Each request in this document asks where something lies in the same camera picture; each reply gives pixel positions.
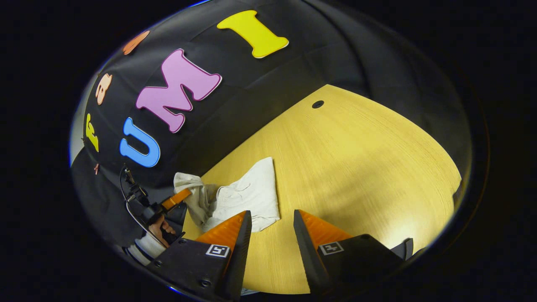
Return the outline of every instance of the blue letter u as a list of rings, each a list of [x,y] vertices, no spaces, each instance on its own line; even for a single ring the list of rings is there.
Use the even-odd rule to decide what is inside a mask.
[[[160,147],[154,138],[150,137],[149,134],[145,133],[140,128],[134,126],[132,118],[127,118],[125,120],[125,123],[123,124],[123,133],[125,135],[132,135],[145,143],[149,148],[149,153],[140,153],[138,150],[129,146],[126,139],[122,139],[119,143],[119,153],[121,153],[121,155],[126,156],[147,168],[151,168],[157,164],[158,159],[161,157]]]

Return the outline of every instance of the cable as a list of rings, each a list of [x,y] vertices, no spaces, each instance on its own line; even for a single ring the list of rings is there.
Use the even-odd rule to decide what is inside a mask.
[[[127,197],[125,196],[125,192],[123,192],[123,182],[122,182],[122,178],[121,178],[121,174],[123,173],[123,171],[125,170],[125,167],[126,165],[123,164],[123,167],[121,168],[121,171],[119,172],[119,185],[121,187],[121,194],[123,195],[123,200],[125,201],[125,208],[127,209],[127,212],[129,212],[130,216],[134,219],[134,221],[136,221],[138,223],[138,225],[140,225],[140,227],[143,228],[143,230],[145,232],[147,232],[149,235],[151,235],[151,237],[153,237],[153,239],[155,239],[158,243],[161,244],[161,246],[163,246],[164,248],[166,247],[165,244],[162,243],[162,241],[160,241],[157,236],[155,236],[148,228],[144,227],[139,221],[138,219],[132,214],[132,212],[130,211],[129,209],[129,201],[127,200]]]

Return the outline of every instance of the hand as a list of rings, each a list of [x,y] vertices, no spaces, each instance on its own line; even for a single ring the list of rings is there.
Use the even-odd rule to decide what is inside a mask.
[[[166,240],[164,240],[164,238],[162,238],[161,226],[166,232],[175,235],[175,230],[168,224],[166,220],[164,220],[164,215],[161,215],[159,219],[155,221],[154,224],[149,226],[149,231],[151,231],[151,233],[153,233],[153,235],[157,237],[160,240],[160,242],[164,244],[164,246],[169,248],[170,245],[166,242]]]

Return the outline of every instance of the wooden table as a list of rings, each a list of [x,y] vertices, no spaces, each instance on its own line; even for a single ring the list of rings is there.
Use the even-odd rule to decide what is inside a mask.
[[[324,105],[312,105],[323,100]],[[461,176],[445,150],[398,113],[326,85],[244,141],[202,176],[229,185],[257,161],[274,159],[281,220],[252,233],[243,286],[309,293],[293,229],[302,209],[388,248],[431,243],[453,213]],[[186,215],[185,238],[201,234]]]

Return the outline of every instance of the white towel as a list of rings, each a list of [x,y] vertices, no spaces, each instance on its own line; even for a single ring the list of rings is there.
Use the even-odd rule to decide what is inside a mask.
[[[199,176],[176,173],[174,192],[189,189],[184,202],[194,223],[206,232],[245,210],[252,214],[252,232],[259,232],[280,220],[272,157],[258,161],[239,180],[222,186],[212,198],[215,185],[205,185]]]
[[[272,157],[258,161],[241,179],[218,189],[216,208],[201,229],[206,232],[245,210],[252,214],[252,232],[280,220]]]

